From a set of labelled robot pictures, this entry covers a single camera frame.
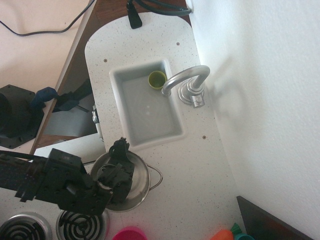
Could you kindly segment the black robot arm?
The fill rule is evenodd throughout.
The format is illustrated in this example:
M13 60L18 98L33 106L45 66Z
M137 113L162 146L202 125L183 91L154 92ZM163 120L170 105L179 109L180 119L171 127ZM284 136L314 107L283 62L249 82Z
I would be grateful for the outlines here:
M96 176L87 173L81 158L52 149L48 157L0 152L0 186L15 191L21 202L34 199L61 210L100 215L107 205L125 201L133 183L135 165L128 158L130 144L115 141L109 161Z

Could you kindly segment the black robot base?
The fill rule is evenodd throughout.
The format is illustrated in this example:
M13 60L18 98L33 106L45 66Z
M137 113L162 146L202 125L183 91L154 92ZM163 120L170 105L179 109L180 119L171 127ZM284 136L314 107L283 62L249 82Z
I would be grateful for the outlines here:
M0 145L17 148L36 138L44 112L32 108L35 93L8 84L0 89Z

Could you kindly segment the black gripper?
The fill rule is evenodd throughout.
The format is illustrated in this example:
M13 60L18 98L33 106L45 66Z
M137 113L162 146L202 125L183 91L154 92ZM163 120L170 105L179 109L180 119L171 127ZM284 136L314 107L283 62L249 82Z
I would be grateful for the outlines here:
M108 204L123 203L131 191L135 166L127 156L129 146L125 137L116 140L108 150L108 164L97 172L97 181L111 194Z

